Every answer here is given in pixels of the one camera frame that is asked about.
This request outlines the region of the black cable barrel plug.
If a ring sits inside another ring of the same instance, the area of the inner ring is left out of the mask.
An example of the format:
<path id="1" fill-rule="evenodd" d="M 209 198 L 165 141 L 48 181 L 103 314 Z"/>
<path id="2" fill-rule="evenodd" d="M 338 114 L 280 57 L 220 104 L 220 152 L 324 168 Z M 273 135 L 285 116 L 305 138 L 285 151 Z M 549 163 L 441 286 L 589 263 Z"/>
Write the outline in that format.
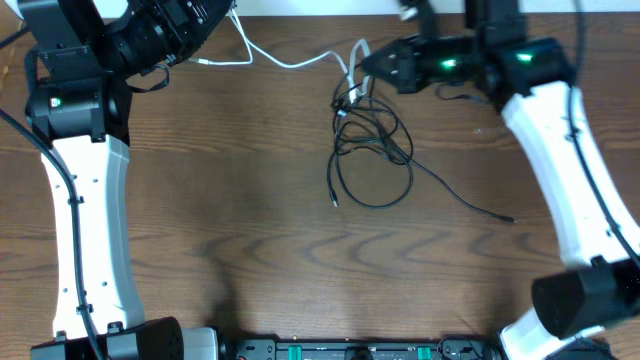
<path id="1" fill-rule="evenodd" d="M 329 163 L 357 150 L 369 150 L 398 166 L 413 160 L 413 140 L 400 116 L 372 95 L 376 80 L 360 91 L 364 81 L 351 83 L 347 74 L 339 80 L 330 102 L 333 110 L 333 145 Z"/>

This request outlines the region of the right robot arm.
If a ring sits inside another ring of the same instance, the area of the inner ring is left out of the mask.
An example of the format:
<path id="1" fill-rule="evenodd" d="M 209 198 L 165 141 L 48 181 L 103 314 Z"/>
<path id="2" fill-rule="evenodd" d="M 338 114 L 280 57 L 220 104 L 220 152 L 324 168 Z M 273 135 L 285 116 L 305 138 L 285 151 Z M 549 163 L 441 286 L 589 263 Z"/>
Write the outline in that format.
<path id="1" fill-rule="evenodd" d="M 589 338 L 639 313 L 639 227 L 584 111 L 581 63 L 531 38 L 515 1 L 468 1 L 466 34 L 443 36 L 426 1 L 404 1 L 417 34 L 367 56 L 366 74 L 414 94 L 445 82 L 484 93 L 523 148 L 552 215 L 564 271 L 536 279 L 532 306 L 499 334 L 491 359 L 596 359 Z"/>

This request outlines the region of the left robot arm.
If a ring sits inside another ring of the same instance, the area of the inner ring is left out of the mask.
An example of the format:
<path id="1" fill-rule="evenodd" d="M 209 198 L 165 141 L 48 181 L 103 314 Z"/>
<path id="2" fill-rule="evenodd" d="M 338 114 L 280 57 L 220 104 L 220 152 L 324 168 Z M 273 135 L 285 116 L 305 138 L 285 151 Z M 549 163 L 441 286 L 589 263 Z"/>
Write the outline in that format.
<path id="1" fill-rule="evenodd" d="M 134 75 L 188 60 L 230 10 L 221 0 L 132 1 L 105 22 L 84 0 L 28 0 L 18 11 L 48 70 L 32 77 L 28 138 L 51 187 L 59 290 L 50 342 L 35 359 L 220 359 L 210 327 L 149 320 L 131 266 L 126 213 Z"/>

